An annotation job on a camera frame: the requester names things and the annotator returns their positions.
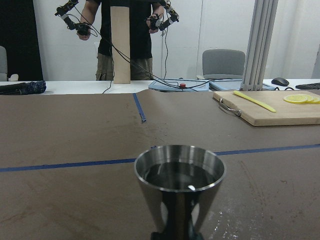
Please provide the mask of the standing operator in black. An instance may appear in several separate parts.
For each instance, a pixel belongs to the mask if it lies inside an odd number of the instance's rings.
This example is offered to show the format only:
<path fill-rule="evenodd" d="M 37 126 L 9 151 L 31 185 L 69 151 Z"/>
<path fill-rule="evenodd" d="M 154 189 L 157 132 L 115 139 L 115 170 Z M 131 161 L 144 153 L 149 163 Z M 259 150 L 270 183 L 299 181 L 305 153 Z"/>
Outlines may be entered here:
<path fill-rule="evenodd" d="M 168 0 L 87 0 L 80 21 L 73 22 L 68 12 L 78 1 L 69 0 L 57 7 L 59 16 L 79 39 L 86 41 L 95 28 L 101 10 L 101 40 L 97 50 L 96 80 L 129 84 L 153 79 L 151 34 L 164 31 L 179 15 Z"/>

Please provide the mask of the steel jigger measuring cup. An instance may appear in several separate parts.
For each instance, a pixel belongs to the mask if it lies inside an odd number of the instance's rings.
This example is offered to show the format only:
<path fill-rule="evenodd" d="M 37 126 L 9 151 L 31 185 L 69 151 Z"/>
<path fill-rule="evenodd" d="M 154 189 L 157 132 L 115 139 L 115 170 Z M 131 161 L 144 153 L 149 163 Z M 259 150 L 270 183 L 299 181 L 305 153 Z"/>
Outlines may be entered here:
<path fill-rule="evenodd" d="M 202 240 L 200 228 L 226 176 L 213 152 L 190 145 L 156 146 L 141 153 L 134 172 L 156 230 L 152 240 Z"/>

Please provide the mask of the grey chair right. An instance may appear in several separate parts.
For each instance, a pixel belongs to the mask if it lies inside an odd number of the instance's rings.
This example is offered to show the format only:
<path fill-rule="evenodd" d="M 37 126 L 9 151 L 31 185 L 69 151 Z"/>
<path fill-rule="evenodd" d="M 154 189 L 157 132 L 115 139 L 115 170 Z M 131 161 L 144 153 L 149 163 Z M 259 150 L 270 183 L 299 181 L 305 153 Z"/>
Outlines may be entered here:
<path fill-rule="evenodd" d="M 241 79 L 246 55 L 233 49 L 208 49 L 202 54 L 202 73 L 205 79 Z"/>

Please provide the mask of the aluminium frame post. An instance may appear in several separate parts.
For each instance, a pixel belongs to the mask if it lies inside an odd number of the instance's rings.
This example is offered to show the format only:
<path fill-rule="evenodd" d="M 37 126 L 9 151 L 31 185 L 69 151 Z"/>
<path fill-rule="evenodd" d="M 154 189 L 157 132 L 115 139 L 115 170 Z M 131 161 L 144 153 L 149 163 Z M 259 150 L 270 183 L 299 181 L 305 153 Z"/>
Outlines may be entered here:
<path fill-rule="evenodd" d="M 277 7 L 277 0 L 256 0 L 254 3 L 241 91 L 263 89 Z"/>

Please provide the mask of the black computer mouse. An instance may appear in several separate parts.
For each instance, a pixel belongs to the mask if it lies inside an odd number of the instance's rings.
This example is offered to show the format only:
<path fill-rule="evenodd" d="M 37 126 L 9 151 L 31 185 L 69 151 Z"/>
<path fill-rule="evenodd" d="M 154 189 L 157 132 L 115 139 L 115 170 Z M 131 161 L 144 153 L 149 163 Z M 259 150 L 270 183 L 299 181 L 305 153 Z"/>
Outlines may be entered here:
<path fill-rule="evenodd" d="M 290 84 L 290 82 L 285 78 L 276 77 L 271 80 L 271 84 L 281 86 L 281 87 L 287 87 Z"/>

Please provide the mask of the blue teach pendant left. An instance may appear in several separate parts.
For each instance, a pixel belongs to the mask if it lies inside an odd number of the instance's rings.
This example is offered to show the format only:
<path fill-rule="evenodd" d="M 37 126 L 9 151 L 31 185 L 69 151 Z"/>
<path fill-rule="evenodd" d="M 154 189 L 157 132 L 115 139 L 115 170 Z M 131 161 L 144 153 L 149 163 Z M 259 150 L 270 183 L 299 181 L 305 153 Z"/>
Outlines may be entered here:
<path fill-rule="evenodd" d="M 151 90 L 159 92 L 208 92 L 209 80 L 196 79 L 156 79 L 148 85 Z"/>

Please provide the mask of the folded dark umbrella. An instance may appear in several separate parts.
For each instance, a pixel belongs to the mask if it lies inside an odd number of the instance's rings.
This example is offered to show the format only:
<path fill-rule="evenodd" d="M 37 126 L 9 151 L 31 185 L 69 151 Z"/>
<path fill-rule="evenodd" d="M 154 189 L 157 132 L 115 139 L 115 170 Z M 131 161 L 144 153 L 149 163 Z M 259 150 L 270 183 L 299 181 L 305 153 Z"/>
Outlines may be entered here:
<path fill-rule="evenodd" d="M 42 94 L 45 92 L 47 86 L 44 80 L 21 82 L 10 85 L 3 85 L 0 87 L 1 95 L 32 95 Z"/>

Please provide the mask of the lemon slice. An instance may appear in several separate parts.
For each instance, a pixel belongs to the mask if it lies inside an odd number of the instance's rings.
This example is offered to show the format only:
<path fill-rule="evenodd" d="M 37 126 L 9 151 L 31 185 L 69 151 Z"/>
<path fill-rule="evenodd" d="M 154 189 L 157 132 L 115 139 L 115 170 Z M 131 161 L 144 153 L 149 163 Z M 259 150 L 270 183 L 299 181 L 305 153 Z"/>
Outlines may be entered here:
<path fill-rule="evenodd" d="M 314 102 L 314 97 L 313 96 L 310 96 L 310 95 L 306 95 L 306 98 L 307 98 L 307 103 L 313 103 Z"/>
<path fill-rule="evenodd" d="M 320 103 L 320 98 L 319 97 L 314 97 L 312 103 L 313 104 L 319 104 Z"/>
<path fill-rule="evenodd" d="M 308 102 L 308 97 L 303 94 L 292 94 L 285 96 L 283 100 L 291 104 L 303 104 Z"/>

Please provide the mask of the bamboo cutting board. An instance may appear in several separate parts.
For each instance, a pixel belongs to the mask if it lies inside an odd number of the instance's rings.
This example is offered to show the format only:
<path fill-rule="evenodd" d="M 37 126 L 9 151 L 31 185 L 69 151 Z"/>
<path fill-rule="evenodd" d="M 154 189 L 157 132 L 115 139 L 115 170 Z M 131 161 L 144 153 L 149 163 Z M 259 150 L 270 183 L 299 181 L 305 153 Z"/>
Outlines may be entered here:
<path fill-rule="evenodd" d="M 213 97 L 228 108 L 240 111 L 240 117 L 249 124 L 262 126 L 318 125 L 320 123 L 320 105 L 318 103 L 294 104 L 284 101 L 284 97 L 305 94 L 319 97 L 317 92 L 294 90 L 245 91 L 245 95 L 263 102 L 276 110 L 271 112 L 262 106 L 235 95 L 232 91 L 214 91 Z"/>

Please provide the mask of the blue teach pendant right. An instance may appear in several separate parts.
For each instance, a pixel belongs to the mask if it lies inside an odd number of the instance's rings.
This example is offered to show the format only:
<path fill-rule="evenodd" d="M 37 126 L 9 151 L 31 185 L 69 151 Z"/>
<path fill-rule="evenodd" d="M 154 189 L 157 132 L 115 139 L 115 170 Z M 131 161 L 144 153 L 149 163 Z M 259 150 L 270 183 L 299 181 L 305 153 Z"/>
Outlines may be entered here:
<path fill-rule="evenodd" d="M 209 89 L 212 91 L 240 90 L 241 79 L 218 79 L 209 82 Z"/>

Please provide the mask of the grey chair left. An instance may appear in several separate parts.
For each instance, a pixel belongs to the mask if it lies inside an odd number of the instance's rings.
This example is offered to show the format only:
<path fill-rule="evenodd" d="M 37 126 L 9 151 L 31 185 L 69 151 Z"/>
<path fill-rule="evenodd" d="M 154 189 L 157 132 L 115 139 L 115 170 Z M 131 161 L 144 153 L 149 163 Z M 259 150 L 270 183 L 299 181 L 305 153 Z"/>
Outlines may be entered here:
<path fill-rule="evenodd" d="M 3 46 L 0 46 L 0 81 L 8 81 L 7 51 Z"/>

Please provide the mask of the wooden plank upright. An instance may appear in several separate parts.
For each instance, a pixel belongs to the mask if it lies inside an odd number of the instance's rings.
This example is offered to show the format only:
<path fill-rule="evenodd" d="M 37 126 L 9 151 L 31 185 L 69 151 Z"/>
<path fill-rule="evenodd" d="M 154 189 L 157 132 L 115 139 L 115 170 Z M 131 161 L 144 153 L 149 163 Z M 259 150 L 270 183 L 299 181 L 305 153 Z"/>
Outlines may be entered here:
<path fill-rule="evenodd" d="M 113 81 L 115 84 L 131 83 L 129 14 L 130 9 L 127 6 L 110 7 Z"/>

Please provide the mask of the yellow plastic knife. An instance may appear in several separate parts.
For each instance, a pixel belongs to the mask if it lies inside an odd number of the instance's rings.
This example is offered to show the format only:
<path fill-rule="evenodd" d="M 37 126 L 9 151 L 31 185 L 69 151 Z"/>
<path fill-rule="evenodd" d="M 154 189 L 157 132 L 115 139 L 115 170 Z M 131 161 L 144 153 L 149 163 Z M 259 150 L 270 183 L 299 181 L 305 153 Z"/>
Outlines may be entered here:
<path fill-rule="evenodd" d="M 268 111 L 270 111 L 272 113 L 276 113 L 277 112 L 272 106 L 270 106 L 270 105 L 268 105 L 268 104 L 266 104 L 266 103 L 264 103 L 262 101 L 256 100 L 256 99 L 254 99 L 254 98 L 242 93 L 241 91 L 234 90 L 233 94 L 238 96 L 238 97 L 241 97 L 243 99 L 246 99 L 246 100 L 248 100 L 248 101 L 250 101 L 252 103 L 255 103 L 255 104 L 263 107 L 264 109 L 266 109 L 266 110 L 268 110 Z"/>

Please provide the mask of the black keyboard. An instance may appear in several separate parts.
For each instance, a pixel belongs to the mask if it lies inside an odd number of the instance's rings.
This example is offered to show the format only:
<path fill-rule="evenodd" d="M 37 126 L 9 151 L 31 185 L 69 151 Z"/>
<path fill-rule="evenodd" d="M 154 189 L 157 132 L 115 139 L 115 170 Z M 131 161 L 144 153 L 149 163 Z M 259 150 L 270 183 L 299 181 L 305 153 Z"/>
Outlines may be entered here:
<path fill-rule="evenodd" d="M 295 86 L 296 89 L 299 90 L 319 90 L 320 89 L 320 83 L 307 83 L 307 84 L 298 84 Z"/>

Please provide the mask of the blue teach pendant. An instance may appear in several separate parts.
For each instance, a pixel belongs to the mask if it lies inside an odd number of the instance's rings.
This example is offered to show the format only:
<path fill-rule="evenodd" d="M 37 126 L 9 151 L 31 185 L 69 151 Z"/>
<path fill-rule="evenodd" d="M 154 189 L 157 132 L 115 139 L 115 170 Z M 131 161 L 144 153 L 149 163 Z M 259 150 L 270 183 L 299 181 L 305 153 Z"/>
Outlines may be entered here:
<path fill-rule="evenodd" d="M 148 85 L 151 90 L 159 92 L 208 92 L 209 80 L 196 79 L 156 79 Z"/>
<path fill-rule="evenodd" d="M 218 79 L 209 82 L 209 89 L 212 91 L 240 90 L 241 79 Z"/>

